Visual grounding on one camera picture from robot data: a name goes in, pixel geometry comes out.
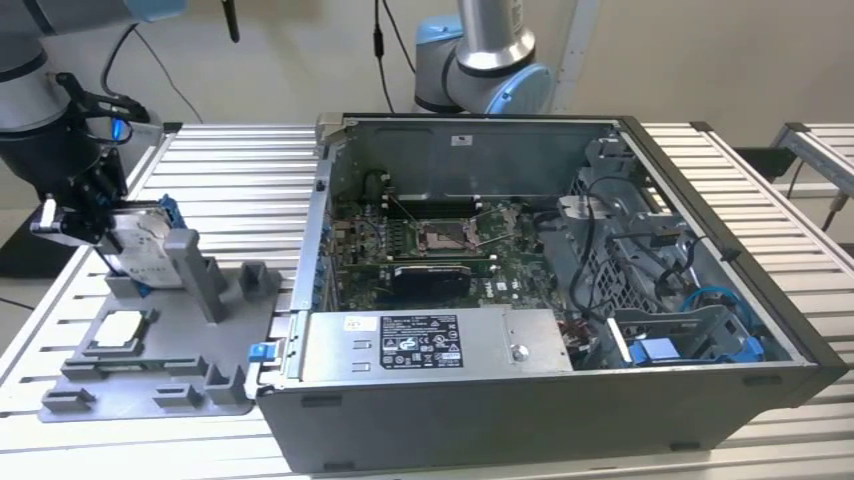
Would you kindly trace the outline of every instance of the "cable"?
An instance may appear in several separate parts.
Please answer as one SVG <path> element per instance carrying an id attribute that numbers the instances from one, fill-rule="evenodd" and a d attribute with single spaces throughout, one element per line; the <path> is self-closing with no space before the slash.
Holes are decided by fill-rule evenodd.
<path id="1" fill-rule="evenodd" d="M 172 90 L 175 91 L 177 96 L 181 97 L 181 100 L 184 101 L 184 103 L 189 107 L 189 110 L 192 110 L 192 113 L 196 116 L 196 119 L 199 120 L 199 123 L 204 123 L 204 119 L 201 118 L 201 115 L 199 115 L 199 110 L 196 110 L 196 107 L 192 105 L 192 102 L 187 99 L 187 96 L 184 95 L 181 90 L 177 88 L 177 85 L 175 85 L 175 81 L 172 80 L 172 75 L 169 74 L 169 70 L 165 68 L 165 65 L 163 64 L 163 61 L 160 60 L 160 57 L 157 56 L 157 52 L 155 52 L 153 47 L 148 43 L 148 40 L 145 40 L 145 37 L 143 37 L 143 34 L 139 33 L 139 30 L 133 29 L 133 33 L 136 34 L 136 36 L 141 40 L 143 44 L 145 45 L 145 48 L 151 52 L 151 56 L 155 57 L 155 61 L 157 62 L 157 65 L 160 65 L 160 70 L 163 70 L 163 74 L 165 75 L 165 79 L 169 82 L 169 86 L 172 87 Z"/>
<path id="2" fill-rule="evenodd" d="M 388 96 L 388 85 L 386 84 L 386 69 L 383 68 L 383 59 L 376 58 L 376 65 L 379 67 L 379 81 L 383 85 L 383 95 L 386 96 L 386 104 L 388 105 L 388 111 L 395 113 L 395 107 L 391 104 L 391 97 Z"/>
<path id="3" fill-rule="evenodd" d="M 386 83 L 386 69 L 383 68 L 384 54 L 386 45 L 383 43 L 383 29 L 379 26 L 379 0 L 374 0 L 374 56 L 376 57 L 376 65 L 379 67 L 379 81 L 383 86 L 383 95 L 386 95 L 388 111 L 391 113 L 395 113 L 395 107 L 391 104 L 391 96 L 388 95 L 388 84 Z"/>
<path id="4" fill-rule="evenodd" d="M 658 298 L 659 300 L 662 298 L 660 289 L 667 283 L 667 277 L 670 277 L 671 275 L 676 275 L 676 278 L 679 278 L 682 274 L 691 268 L 691 265 L 694 265 L 694 251 L 696 250 L 696 245 L 699 245 L 699 242 L 706 238 L 708 238 L 708 236 L 702 235 L 688 244 L 684 265 L 682 265 L 682 267 L 676 267 L 674 263 L 674 265 L 671 267 L 667 267 L 667 269 L 663 271 L 662 275 L 658 277 L 658 280 L 655 280 L 655 298 Z"/>
<path id="5" fill-rule="evenodd" d="M 643 190 L 640 190 L 640 186 L 631 181 L 631 179 L 626 178 L 626 177 L 618 177 L 615 175 L 606 175 L 603 177 L 596 178 L 592 183 L 590 184 L 590 186 L 587 187 L 587 192 L 586 194 L 590 195 L 590 192 L 592 191 L 592 187 L 596 185 L 596 183 L 599 183 L 602 180 L 616 180 L 619 182 L 626 182 L 628 185 L 631 185 L 635 190 L 638 191 L 638 193 L 640 193 L 640 196 L 643 196 Z"/>
<path id="6" fill-rule="evenodd" d="M 830 228 L 830 224 L 833 223 L 833 219 L 835 216 L 837 216 L 837 212 L 831 210 L 827 213 L 827 217 L 825 218 L 825 224 L 822 225 L 822 232 L 826 232 L 827 229 Z"/>
<path id="7" fill-rule="evenodd" d="M 29 310 L 29 311 L 33 311 L 36 309 L 35 307 L 31 307 L 29 305 L 27 305 L 24 303 L 16 302 L 15 300 L 9 300 L 8 298 L 0 297 L 0 302 L 8 303 L 9 305 L 15 305 L 16 307 L 20 307 L 20 308 L 23 308 L 25 310 Z"/>
<path id="8" fill-rule="evenodd" d="M 412 59 L 410 58 L 410 51 L 406 49 L 406 43 L 403 43 L 403 38 L 400 37 L 400 30 L 398 30 L 398 22 L 395 20 L 395 16 L 391 14 L 391 9 L 388 8 L 387 0 L 383 0 L 383 7 L 386 7 L 386 15 L 388 15 L 388 21 L 391 22 L 391 27 L 395 29 L 395 35 L 398 37 L 398 43 L 400 44 L 400 50 L 403 50 L 406 63 L 410 64 L 410 70 L 412 70 L 412 73 L 415 73 L 415 66 L 412 65 Z"/>
<path id="9" fill-rule="evenodd" d="M 742 309 L 742 313 L 744 314 L 744 317 L 747 320 L 746 328 L 747 330 L 750 330 L 752 328 L 752 314 L 750 313 L 750 309 L 747 308 L 747 305 L 742 301 L 740 297 L 728 288 L 711 286 L 711 287 L 703 287 L 698 289 L 694 293 L 691 293 L 691 295 L 688 295 L 684 298 L 684 301 L 682 302 L 682 307 L 679 307 L 679 311 L 684 312 L 684 310 L 691 305 L 691 301 L 703 293 L 719 293 L 722 295 L 728 296 L 735 301 L 735 305 Z"/>
<path id="10" fill-rule="evenodd" d="M 109 88 L 108 79 L 109 79 L 109 71 L 112 70 L 112 64 L 116 61 L 116 55 L 119 54 L 119 50 L 121 50 L 124 41 L 128 39 L 131 32 L 136 30 L 137 25 L 139 25 L 137 23 L 128 25 L 124 31 L 121 32 L 119 41 L 112 46 L 112 50 L 109 50 L 109 55 L 107 56 L 107 62 L 104 63 L 104 68 L 101 69 L 101 90 L 104 90 L 104 93 L 111 97 L 125 97 L 125 95 L 121 95 L 112 88 Z"/>
<path id="11" fill-rule="evenodd" d="M 570 280 L 570 302 L 572 302 L 572 305 L 575 306 L 575 308 L 578 308 L 582 316 L 587 316 L 592 318 L 595 321 L 598 321 L 599 323 L 604 323 L 604 318 L 602 318 L 602 316 L 598 313 L 587 309 L 580 304 L 575 296 L 576 294 L 575 290 L 578 289 L 578 281 L 580 280 L 582 272 L 584 271 L 584 268 L 590 263 L 590 255 L 592 253 L 592 241 L 594 241 L 595 231 L 596 231 L 596 218 L 594 215 L 595 214 L 592 211 L 592 205 L 588 199 L 587 200 L 587 237 L 584 239 L 584 249 L 582 250 L 580 261 L 578 262 L 578 268 L 575 269 L 575 273 L 572 274 L 572 279 Z"/>
<path id="12" fill-rule="evenodd" d="M 786 198 L 791 198 L 791 191 L 795 189 L 795 183 L 798 182 L 798 175 L 801 175 L 801 169 L 803 168 L 803 160 L 798 164 L 798 168 L 795 169 L 795 173 L 791 176 L 791 183 L 788 184 L 788 190 L 786 191 Z"/>
<path id="13" fill-rule="evenodd" d="M 116 138 L 115 127 L 113 127 L 113 131 L 112 131 L 113 138 L 103 138 L 103 137 L 99 137 L 99 136 L 93 135 L 92 133 L 87 132 L 85 136 L 88 137 L 88 139 L 92 140 L 99 145 L 107 145 L 107 146 L 111 146 L 111 147 L 117 147 L 119 145 L 124 145 L 125 143 L 128 143 L 131 141 L 131 139 L 133 138 L 133 125 L 131 125 L 131 123 L 127 120 L 121 120 L 121 119 L 113 119 L 113 120 L 119 121 L 119 125 L 124 124 L 128 127 L 128 134 L 125 135 L 124 138 Z"/>

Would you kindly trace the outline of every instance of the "blue connector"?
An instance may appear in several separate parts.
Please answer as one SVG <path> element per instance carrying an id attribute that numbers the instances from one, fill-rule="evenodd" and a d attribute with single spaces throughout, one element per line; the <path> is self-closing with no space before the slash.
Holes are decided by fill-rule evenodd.
<path id="1" fill-rule="evenodd" d="M 272 362 L 276 359 L 276 346 L 268 343 L 256 343 L 249 347 L 249 363 Z"/>
<path id="2" fill-rule="evenodd" d="M 181 211 L 177 209 L 177 202 L 175 199 L 168 195 L 164 195 L 159 203 L 169 216 L 169 227 L 187 228 L 187 223 L 184 222 Z"/>

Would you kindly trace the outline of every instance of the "blue tab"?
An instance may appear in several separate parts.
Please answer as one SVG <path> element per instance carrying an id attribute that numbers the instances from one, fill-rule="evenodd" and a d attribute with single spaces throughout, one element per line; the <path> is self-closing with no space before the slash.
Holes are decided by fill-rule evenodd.
<path id="1" fill-rule="evenodd" d="M 730 360 L 735 363 L 760 362 L 763 354 L 764 349 L 762 348 L 759 340 L 750 337 L 744 340 L 744 343 L 742 343 L 742 351 L 735 355 L 730 355 Z"/>
<path id="2" fill-rule="evenodd" d="M 177 202 L 175 201 L 175 199 L 168 195 L 163 195 L 159 203 L 165 210 L 167 215 L 169 216 L 169 227 L 187 228 L 187 223 L 184 222 L 181 211 L 177 209 Z"/>
<path id="3" fill-rule="evenodd" d="M 256 343 L 249 347 L 249 362 L 272 362 L 276 359 L 276 349 L 267 343 Z"/>

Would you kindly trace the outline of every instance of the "black cable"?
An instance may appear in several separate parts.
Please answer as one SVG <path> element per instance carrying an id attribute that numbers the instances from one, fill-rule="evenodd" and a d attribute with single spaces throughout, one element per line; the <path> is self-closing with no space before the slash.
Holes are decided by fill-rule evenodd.
<path id="1" fill-rule="evenodd" d="M 395 107 L 391 104 L 391 96 L 388 95 L 388 85 L 386 84 L 386 69 L 383 68 L 383 55 L 386 55 L 386 44 L 383 43 L 383 29 L 379 26 L 379 0 L 374 0 L 374 56 L 376 57 L 376 65 L 379 67 L 379 81 L 383 86 L 383 95 L 386 95 L 386 103 L 388 111 L 395 113 Z"/>
<path id="2" fill-rule="evenodd" d="M 590 200 L 587 200 L 587 237 L 584 239 L 584 249 L 582 250 L 580 261 L 578 262 L 578 268 L 575 269 L 575 273 L 572 274 L 572 279 L 570 280 L 570 302 L 572 302 L 572 305 L 575 306 L 575 308 L 578 308 L 583 317 L 590 317 L 599 323 L 604 323 L 604 318 L 602 318 L 602 316 L 598 313 L 588 310 L 587 307 L 580 304 L 575 296 L 576 294 L 575 290 L 578 289 L 578 281 L 582 278 L 582 272 L 584 271 L 584 268 L 590 263 L 590 255 L 592 254 L 592 241 L 594 241 L 595 232 L 596 232 L 596 218 L 594 215 L 595 214 L 592 211 L 592 205 L 590 203 Z"/>
<path id="3" fill-rule="evenodd" d="M 387 0 L 383 0 L 383 7 L 386 7 L 386 15 L 388 15 L 388 21 L 391 22 L 391 27 L 395 29 L 395 35 L 398 37 L 398 43 L 400 44 L 400 50 L 403 50 L 406 63 L 410 64 L 410 70 L 412 70 L 412 73 L 415 73 L 415 65 L 412 65 L 412 59 L 410 58 L 410 51 L 406 49 L 406 43 L 403 43 L 403 38 L 400 37 L 400 30 L 398 30 L 398 22 L 395 20 L 395 16 L 391 13 L 391 9 L 388 8 Z"/>
<path id="4" fill-rule="evenodd" d="M 388 85 L 386 84 L 386 70 L 383 68 L 383 59 L 376 59 L 376 65 L 379 66 L 379 81 L 383 84 L 383 95 L 386 95 L 386 104 L 388 104 L 388 111 L 395 113 L 395 107 L 391 104 L 391 97 L 388 96 Z"/>
<path id="5" fill-rule="evenodd" d="M 822 225 L 822 232 L 826 232 L 827 229 L 830 228 L 830 224 L 833 223 L 833 219 L 835 216 L 837 216 L 837 212 L 831 210 L 827 213 L 827 217 L 825 218 L 825 224 Z"/>
<path id="6" fill-rule="evenodd" d="M 0 302 L 8 303 L 9 305 L 15 305 L 16 307 L 20 307 L 20 308 L 23 308 L 25 310 L 29 310 L 29 311 L 33 311 L 36 309 L 35 307 L 31 307 L 29 305 L 27 305 L 24 303 L 16 302 L 15 300 L 9 300 L 8 298 L 0 297 Z"/>
<path id="7" fill-rule="evenodd" d="M 795 173 L 791 176 L 791 183 L 788 184 L 788 190 L 786 191 L 786 198 L 791 198 L 791 191 L 795 189 L 795 183 L 798 181 L 798 175 L 801 175 L 801 169 L 803 168 L 803 160 L 798 164 L 798 168 L 795 169 Z"/>
<path id="8" fill-rule="evenodd" d="M 631 179 L 626 178 L 626 177 L 618 177 L 616 175 L 606 175 L 603 177 L 596 178 L 590 186 L 587 187 L 587 192 L 586 195 L 590 195 L 590 192 L 592 191 L 592 187 L 596 185 L 596 183 L 599 183 L 602 180 L 616 180 L 618 182 L 626 182 L 628 185 L 631 185 L 634 187 L 634 189 L 638 191 L 638 193 L 640 194 L 640 196 L 643 197 L 643 190 L 640 190 L 640 185 L 638 185 Z"/>
<path id="9" fill-rule="evenodd" d="M 128 39 L 131 32 L 136 30 L 137 25 L 139 25 L 137 23 L 128 25 L 128 27 L 121 32 L 119 41 L 116 42 L 116 44 L 112 47 L 112 50 L 109 51 L 109 55 L 107 56 L 107 63 L 104 63 L 104 68 L 101 69 L 101 90 L 104 90 L 104 93 L 111 97 L 125 97 L 125 95 L 121 95 L 112 88 L 109 88 L 108 79 L 109 79 L 109 71 L 112 70 L 112 64 L 116 61 L 116 55 L 119 54 L 119 50 L 121 50 L 124 41 Z"/>
<path id="10" fill-rule="evenodd" d="M 691 266 L 694 265 L 694 251 L 696 250 L 696 245 L 699 245 L 699 242 L 703 241 L 703 239 L 708 238 L 707 235 L 702 235 L 700 237 L 696 238 L 696 240 L 694 240 L 688 246 L 687 246 L 687 258 L 684 260 L 684 265 L 682 265 L 680 267 L 676 267 L 676 265 L 674 264 L 671 267 L 667 267 L 667 269 L 662 272 L 660 276 L 658 277 L 658 280 L 655 280 L 655 298 L 658 298 L 659 300 L 662 299 L 662 287 L 666 285 L 667 282 L 667 278 L 671 275 L 676 275 L 676 277 L 679 278 L 680 275 L 687 272 L 688 268 L 691 268 Z"/>
<path id="11" fill-rule="evenodd" d="M 184 101 L 184 103 L 189 107 L 189 110 L 192 110 L 192 113 L 196 116 L 196 119 L 199 120 L 199 123 L 204 123 L 204 119 L 201 118 L 201 115 L 199 115 L 199 110 L 196 110 L 196 107 L 192 105 L 192 102 L 187 99 L 187 96 L 181 92 L 180 88 L 177 88 L 177 85 L 175 85 L 175 81 L 172 80 L 172 75 L 169 74 L 169 70 L 165 68 L 165 65 L 163 64 L 163 61 L 160 60 L 160 57 L 157 56 L 157 52 L 155 52 L 153 47 L 148 43 L 148 40 L 145 40 L 145 37 L 143 37 L 143 34 L 139 33 L 139 30 L 135 29 L 133 33 L 136 33 L 136 36 L 139 37 L 139 39 L 141 40 L 143 44 L 145 45 L 145 48 L 151 52 L 151 56 L 155 57 L 155 61 L 157 62 L 157 65 L 160 65 L 160 70 L 163 70 L 163 74 L 165 75 L 165 79 L 169 82 L 169 86 L 172 87 L 172 90 L 175 91 L 175 93 L 177 93 L 177 96 L 181 97 L 181 100 Z"/>

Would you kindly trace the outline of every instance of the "aluminum extrusion table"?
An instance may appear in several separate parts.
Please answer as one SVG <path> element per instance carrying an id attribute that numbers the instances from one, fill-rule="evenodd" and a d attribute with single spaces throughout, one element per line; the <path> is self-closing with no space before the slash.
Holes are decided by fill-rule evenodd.
<path id="1" fill-rule="evenodd" d="M 646 124 L 676 166 L 849 365 L 854 262 L 714 132 Z M 200 247 L 228 266 L 283 272 L 271 336 L 284 334 L 316 166 L 311 126 L 184 126 L 135 169 L 132 196 L 179 199 Z M 279 478 L 289 475 L 257 409 L 243 417 L 41 424 L 53 385 L 104 296 L 81 248 L 0 359 L 0 472 L 7 478 Z M 378 475 L 384 479 L 854 478 L 854 374 L 798 409 L 759 415 L 711 452 Z"/>
<path id="2" fill-rule="evenodd" d="M 854 196 L 854 124 L 787 123 L 771 146 L 788 148 L 843 193 Z"/>

